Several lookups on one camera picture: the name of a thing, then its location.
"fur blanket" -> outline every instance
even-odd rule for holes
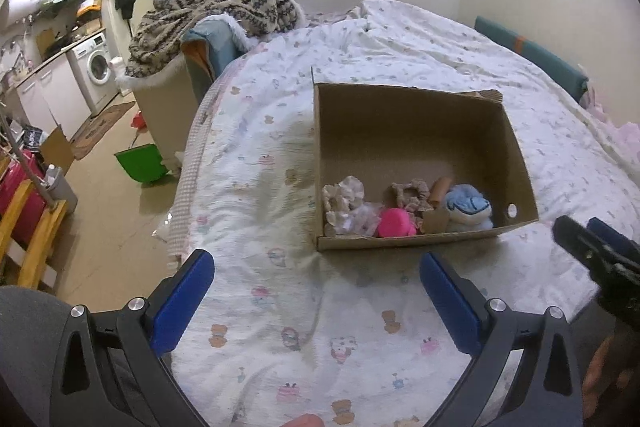
[[[159,73],[180,53],[180,37],[209,15],[229,14],[247,36],[285,32],[305,25],[294,0],[153,0],[129,45],[126,76]]]

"washing machine door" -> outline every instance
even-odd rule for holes
[[[89,80],[96,86],[103,86],[111,80],[111,70],[109,69],[107,52],[105,50],[94,50],[86,62],[86,73]]]

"green dustpan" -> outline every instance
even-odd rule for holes
[[[155,143],[116,152],[115,156],[127,174],[140,183],[155,182],[169,172],[162,165],[162,156]]]

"washing machine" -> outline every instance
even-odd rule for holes
[[[66,52],[82,95],[96,116],[118,93],[113,71],[109,69],[111,55],[104,33],[80,42]]]

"metal screw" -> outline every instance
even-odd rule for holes
[[[507,309],[507,304],[502,299],[491,299],[489,301],[489,308],[494,312],[503,312]]]
[[[72,317],[80,317],[84,314],[84,306],[82,304],[78,304],[78,306],[74,306],[71,308],[71,316]]]
[[[127,304],[129,309],[133,311],[138,311],[142,309],[142,306],[144,305],[145,305],[145,299],[143,299],[142,297],[134,297],[129,301],[129,304]]]
[[[551,315],[555,319],[561,319],[562,317],[564,317],[562,310],[558,308],[558,306],[551,306],[549,308],[549,315]]]

